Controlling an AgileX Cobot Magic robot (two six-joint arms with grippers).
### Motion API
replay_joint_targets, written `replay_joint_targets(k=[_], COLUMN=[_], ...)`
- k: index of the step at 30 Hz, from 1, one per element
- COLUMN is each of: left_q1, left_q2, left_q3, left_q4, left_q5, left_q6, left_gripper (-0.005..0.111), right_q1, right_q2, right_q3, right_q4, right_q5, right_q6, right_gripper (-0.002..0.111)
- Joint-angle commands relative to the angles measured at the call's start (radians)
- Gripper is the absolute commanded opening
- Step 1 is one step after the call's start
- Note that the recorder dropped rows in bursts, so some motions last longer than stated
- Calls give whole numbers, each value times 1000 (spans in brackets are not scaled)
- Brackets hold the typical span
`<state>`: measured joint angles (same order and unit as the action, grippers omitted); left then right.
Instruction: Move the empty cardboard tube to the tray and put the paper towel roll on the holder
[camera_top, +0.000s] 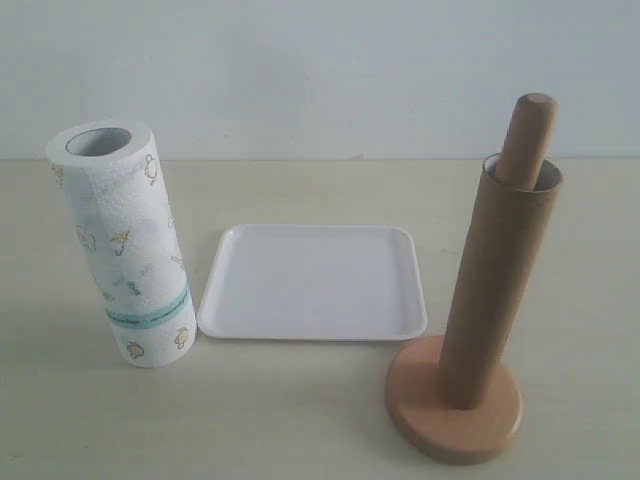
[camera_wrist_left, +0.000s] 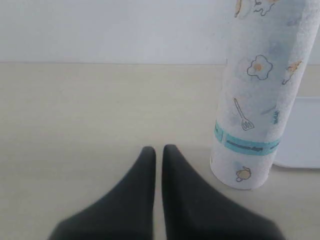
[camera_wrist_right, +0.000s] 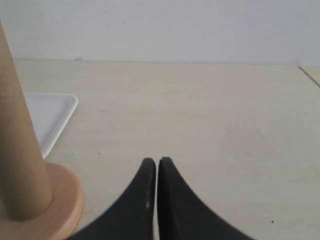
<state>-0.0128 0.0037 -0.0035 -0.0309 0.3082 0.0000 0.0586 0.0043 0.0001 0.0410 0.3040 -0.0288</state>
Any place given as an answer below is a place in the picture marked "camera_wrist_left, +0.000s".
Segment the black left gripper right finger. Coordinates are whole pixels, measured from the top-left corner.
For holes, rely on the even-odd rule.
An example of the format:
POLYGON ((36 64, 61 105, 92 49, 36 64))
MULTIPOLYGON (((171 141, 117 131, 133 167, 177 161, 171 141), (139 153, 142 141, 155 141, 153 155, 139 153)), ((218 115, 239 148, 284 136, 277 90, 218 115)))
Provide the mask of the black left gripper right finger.
POLYGON ((178 147, 162 156, 162 202, 169 240, 267 240, 267 221, 211 187, 178 147))

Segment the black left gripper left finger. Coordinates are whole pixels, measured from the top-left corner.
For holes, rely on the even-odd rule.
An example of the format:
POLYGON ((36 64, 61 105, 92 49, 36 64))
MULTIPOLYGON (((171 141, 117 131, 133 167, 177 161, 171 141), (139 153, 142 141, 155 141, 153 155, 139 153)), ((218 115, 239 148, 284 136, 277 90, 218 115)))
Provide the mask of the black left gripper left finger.
POLYGON ((126 175, 101 199, 62 220, 51 240, 152 240, 156 152, 142 148, 126 175))

